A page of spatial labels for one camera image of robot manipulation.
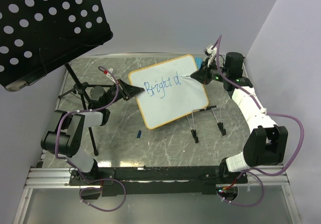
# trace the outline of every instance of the whiteboard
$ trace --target whiteboard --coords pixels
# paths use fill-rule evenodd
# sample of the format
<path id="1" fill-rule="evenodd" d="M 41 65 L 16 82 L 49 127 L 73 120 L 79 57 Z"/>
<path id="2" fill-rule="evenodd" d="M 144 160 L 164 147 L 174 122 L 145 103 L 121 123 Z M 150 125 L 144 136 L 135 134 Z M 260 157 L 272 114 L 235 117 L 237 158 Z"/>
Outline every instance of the whiteboard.
<path id="1" fill-rule="evenodd" d="M 131 85 L 145 89 L 136 100 L 148 129 L 165 125 L 209 104 L 201 83 L 181 77 L 196 70 L 193 56 L 186 55 L 129 74 Z"/>

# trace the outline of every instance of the blue object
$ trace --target blue object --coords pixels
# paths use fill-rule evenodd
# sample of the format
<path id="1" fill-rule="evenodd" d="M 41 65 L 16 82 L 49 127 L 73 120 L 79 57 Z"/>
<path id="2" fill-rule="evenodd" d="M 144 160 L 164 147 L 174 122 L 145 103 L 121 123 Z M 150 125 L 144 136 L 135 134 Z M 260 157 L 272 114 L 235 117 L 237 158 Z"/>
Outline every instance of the blue object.
<path id="1" fill-rule="evenodd" d="M 202 65 L 202 62 L 203 62 L 202 58 L 196 57 L 196 58 L 195 58 L 195 62 L 196 62 L 197 68 L 200 69 L 200 68 L 201 68 L 201 65 Z"/>
<path id="2" fill-rule="evenodd" d="M 141 135 L 141 130 L 138 131 L 137 138 L 139 139 Z"/>

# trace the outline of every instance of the marble surface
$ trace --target marble surface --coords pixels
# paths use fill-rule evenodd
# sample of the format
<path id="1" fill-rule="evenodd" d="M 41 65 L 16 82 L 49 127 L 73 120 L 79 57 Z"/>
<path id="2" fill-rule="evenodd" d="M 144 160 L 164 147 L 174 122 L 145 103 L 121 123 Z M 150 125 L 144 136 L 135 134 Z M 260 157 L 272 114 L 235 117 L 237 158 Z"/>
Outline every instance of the marble surface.
<path id="1" fill-rule="evenodd" d="M 72 68 L 81 82 L 90 84 L 112 84 L 97 69 L 99 65 L 114 68 L 115 75 L 129 83 L 128 74 L 136 69 L 160 63 L 174 57 L 93 57 L 78 58 Z M 74 85 L 67 77 L 64 91 Z M 223 84 L 212 81 L 205 86 L 210 105 L 222 107 L 222 120 L 227 134 L 222 136 L 213 113 L 210 110 L 194 114 L 195 128 L 199 143 L 195 144 L 186 117 L 173 121 L 154 130 L 144 125 L 136 99 L 119 100 L 110 108 L 109 121 L 105 126 L 93 127 L 99 151 L 94 156 L 88 130 L 84 130 L 81 148 L 95 158 L 101 167 L 125 166 L 200 166 L 218 165 L 222 158 L 233 156 L 242 151 L 250 133 L 245 119 Z M 59 104 L 59 109 L 82 109 L 80 99 L 69 94 Z M 43 168 L 69 167 L 66 162 L 57 160 L 47 153 Z"/>

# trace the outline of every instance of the black stand foot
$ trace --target black stand foot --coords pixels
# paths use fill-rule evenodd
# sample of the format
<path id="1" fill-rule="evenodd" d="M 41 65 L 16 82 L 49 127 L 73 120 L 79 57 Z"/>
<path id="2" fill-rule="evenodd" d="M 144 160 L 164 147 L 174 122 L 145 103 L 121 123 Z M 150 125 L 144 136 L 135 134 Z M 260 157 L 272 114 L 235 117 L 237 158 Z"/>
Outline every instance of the black stand foot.
<path id="1" fill-rule="evenodd" d="M 77 78 L 74 70 L 72 70 L 72 68 L 69 65 L 69 63 L 65 64 L 65 67 L 66 67 L 67 71 L 69 72 L 70 76 L 72 77 L 72 79 L 75 81 L 75 86 L 71 90 L 69 90 L 69 91 L 65 92 L 64 94 L 60 95 L 58 98 L 61 99 L 63 96 L 66 96 L 67 94 L 69 94 L 71 92 L 75 93 L 75 91 L 77 91 L 77 93 L 80 95 L 83 108 L 87 109 L 85 99 L 87 100 L 87 102 L 90 102 L 90 97 L 88 96 L 88 94 L 86 92 L 86 88 L 87 87 L 93 87 L 93 86 L 96 86 L 96 85 L 94 85 L 94 84 L 90 85 L 87 82 L 81 83 L 79 81 L 79 79 Z M 90 134 L 92 147 L 94 149 L 94 155 L 98 156 L 99 153 L 98 153 L 98 150 L 97 150 L 97 147 L 96 147 L 96 144 L 95 144 L 95 139 L 94 139 L 94 135 L 92 133 L 92 129 L 91 128 L 89 128 L 89 134 Z"/>

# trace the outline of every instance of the white wall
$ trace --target white wall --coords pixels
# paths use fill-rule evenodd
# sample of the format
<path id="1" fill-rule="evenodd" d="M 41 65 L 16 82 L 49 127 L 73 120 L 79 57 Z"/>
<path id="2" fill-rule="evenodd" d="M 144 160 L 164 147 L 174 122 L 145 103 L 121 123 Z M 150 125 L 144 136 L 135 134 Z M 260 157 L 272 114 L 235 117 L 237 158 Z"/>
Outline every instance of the white wall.
<path id="1" fill-rule="evenodd" d="M 298 117 L 304 144 L 287 171 L 303 223 L 321 223 L 321 0 L 277 0 L 246 57 L 248 73 L 269 110 Z M 289 130 L 286 160 L 299 138 L 293 121 L 275 119 Z"/>
<path id="2" fill-rule="evenodd" d="M 29 168 L 40 158 L 40 139 L 55 110 L 64 72 L 59 68 L 17 92 L 0 86 L 1 223 L 13 222 Z"/>
<path id="3" fill-rule="evenodd" d="M 246 55 L 276 0 L 101 0 L 114 38 L 91 54 L 202 53 L 223 34 L 222 53 Z"/>

